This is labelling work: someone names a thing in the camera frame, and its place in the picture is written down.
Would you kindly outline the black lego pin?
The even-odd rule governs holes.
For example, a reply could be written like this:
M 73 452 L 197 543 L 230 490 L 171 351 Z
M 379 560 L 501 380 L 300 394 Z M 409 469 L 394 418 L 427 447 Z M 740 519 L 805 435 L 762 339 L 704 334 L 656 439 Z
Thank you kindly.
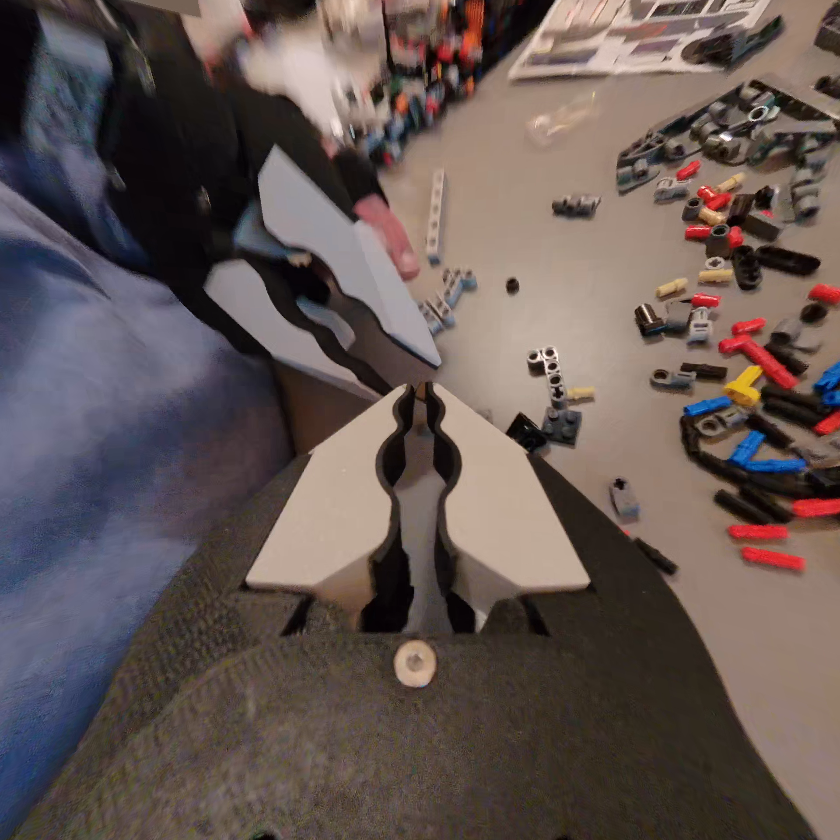
M 667 576 L 675 576 L 679 572 L 677 563 L 659 552 L 656 548 L 648 542 L 635 538 L 633 540 L 635 546 L 640 552 L 662 573 Z

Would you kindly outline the grey angled lego beam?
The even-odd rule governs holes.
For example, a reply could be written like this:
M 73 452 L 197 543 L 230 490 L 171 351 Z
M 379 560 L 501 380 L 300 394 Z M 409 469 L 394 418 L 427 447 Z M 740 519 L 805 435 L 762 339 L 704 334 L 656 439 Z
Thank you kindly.
M 544 378 L 549 394 L 549 404 L 553 408 L 566 407 L 569 404 L 590 403 L 595 399 L 595 388 L 577 386 L 569 388 L 565 384 L 560 367 L 557 348 L 546 345 L 531 350 L 527 355 L 528 369 L 533 375 Z

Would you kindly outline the black lego tile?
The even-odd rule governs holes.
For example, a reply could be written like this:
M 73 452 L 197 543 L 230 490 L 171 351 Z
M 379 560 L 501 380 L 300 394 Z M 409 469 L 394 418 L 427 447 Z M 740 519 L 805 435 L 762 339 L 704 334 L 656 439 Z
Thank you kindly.
M 513 417 L 506 435 L 530 455 L 542 451 L 550 442 L 541 427 L 524 413 L 517 413 Z

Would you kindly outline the grey square lego plate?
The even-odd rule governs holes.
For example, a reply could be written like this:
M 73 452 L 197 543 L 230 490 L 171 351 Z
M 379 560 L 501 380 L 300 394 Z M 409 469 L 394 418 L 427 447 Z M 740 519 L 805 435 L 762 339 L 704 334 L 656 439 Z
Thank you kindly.
M 546 408 L 541 431 L 552 444 L 574 448 L 582 426 L 582 413 L 570 408 Z

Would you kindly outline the person's blue clothing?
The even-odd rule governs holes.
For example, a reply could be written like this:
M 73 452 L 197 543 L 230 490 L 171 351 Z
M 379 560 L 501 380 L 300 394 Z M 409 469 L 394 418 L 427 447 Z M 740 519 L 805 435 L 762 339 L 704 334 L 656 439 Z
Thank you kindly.
M 267 363 L 2 185 L 1 834 L 160 594 L 292 460 Z

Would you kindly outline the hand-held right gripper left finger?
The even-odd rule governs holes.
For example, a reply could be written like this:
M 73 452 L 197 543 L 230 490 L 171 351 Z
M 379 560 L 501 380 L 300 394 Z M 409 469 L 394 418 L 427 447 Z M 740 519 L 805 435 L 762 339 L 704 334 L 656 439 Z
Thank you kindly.
M 246 575 L 257 592 L 294 592 L 340 608 L 360 628 L 400 580 L 401 515 L 415 388 L 397 386 L 310 453 Z

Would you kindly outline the small clear plastic bag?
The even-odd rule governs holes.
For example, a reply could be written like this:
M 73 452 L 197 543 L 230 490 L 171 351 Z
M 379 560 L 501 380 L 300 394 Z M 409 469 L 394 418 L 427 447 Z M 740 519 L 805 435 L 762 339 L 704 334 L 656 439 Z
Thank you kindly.
M 586 91 L 557 108 L 537 114 L 527 122 L 525 135 L 535 146 L 548 148 L 594 117 L 598 106 L 597 91 Z

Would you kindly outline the person's left hand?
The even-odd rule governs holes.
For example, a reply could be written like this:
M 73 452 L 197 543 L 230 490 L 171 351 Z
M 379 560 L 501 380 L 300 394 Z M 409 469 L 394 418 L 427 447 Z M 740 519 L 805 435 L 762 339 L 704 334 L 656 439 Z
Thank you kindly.
M 353 206 L 356 216 L 368 224 L 379 236 L 385 251 L 404 282 L 419 275 L 420 264 L 404 225 L 391 210 L 386 200 L 372 193 L 362 197 Z

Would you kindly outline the sticker sheet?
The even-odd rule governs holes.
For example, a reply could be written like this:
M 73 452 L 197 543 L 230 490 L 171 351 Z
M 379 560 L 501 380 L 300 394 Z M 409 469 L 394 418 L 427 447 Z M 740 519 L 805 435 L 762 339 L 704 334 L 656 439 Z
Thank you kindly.
M 685 63 L 695 40 L 772 18 L 767 1 L 558 1 L 512 64 L 512 82 L 561 77 L 707 74 Z

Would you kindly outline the pile of small coloured lego pieces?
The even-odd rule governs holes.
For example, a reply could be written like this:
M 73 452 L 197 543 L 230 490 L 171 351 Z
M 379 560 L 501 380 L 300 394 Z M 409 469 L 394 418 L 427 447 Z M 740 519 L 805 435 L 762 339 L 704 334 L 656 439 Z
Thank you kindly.
M 640 418 L 670 418 L 688 461 L 725 484 L 714 504 L 746 562 L 792 573 L 798 522 L 838 519 L 838 277 L 816 256 L 765 242 L 781 209 L 757 196 L 692 198 L 685 239 L 700 272 L 654 290 L 634 324 L 659 356 Z

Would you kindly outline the long light grey lego beam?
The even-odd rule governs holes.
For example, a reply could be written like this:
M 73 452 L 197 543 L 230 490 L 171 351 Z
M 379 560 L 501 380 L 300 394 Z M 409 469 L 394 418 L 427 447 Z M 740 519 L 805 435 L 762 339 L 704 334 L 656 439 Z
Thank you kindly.
M 437 266 L 441 258 L 446 183 L 445 169 L 434 170 L 425 234 L 425 255 L 430 266 Z

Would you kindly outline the partly built lego model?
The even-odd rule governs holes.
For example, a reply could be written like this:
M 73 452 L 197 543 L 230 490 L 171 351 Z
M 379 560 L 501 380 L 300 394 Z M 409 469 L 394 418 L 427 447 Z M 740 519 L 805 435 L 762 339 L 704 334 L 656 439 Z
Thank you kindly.
M 450 106 L 473 97 L 498 62 L 517 2 L 379 2 L 385 36 L 381 78 L 367 94 L 374 123 L 355 146 L 374 165 L 391 166 L 408 141 L 431 130 Z

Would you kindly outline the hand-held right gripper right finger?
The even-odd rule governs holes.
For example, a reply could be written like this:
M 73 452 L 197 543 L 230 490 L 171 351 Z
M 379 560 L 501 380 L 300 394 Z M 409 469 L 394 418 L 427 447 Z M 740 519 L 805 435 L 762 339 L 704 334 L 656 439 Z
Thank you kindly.
M 437 503 L 434 563 L 456 634 L 499 602 L 590 586 L 529 453 L 441 385 L 426 386 Z

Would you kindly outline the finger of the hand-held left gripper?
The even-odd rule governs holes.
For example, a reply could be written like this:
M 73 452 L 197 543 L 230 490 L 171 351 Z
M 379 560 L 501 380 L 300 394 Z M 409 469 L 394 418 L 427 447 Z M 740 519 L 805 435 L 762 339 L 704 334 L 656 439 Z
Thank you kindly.
M 393 386 L 354 358 L 327 327 L 298 307 L 278 269 L 262 258 L 216 266 L 207 295 L 278 362 L 366 400 Z
M 258 184 L 266 229 L 284 245 L 317 257 L 342 294 L 363 304 L 384 334 L 438 368 L 441 358 L 426 321 L 373 227 L 351 221 L 279 146 L 268 154 Z

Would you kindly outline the long black lego panel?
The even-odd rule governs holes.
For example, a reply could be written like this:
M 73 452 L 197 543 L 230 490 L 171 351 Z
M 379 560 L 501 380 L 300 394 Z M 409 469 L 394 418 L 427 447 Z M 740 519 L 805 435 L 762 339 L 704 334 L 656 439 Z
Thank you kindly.
M 692 66 L 732 70 L 766 49 L 783 32 L 784 18 L 779 15 L 756 29 L 734 28 L 692 41 L 683 48 L 680 57 Z

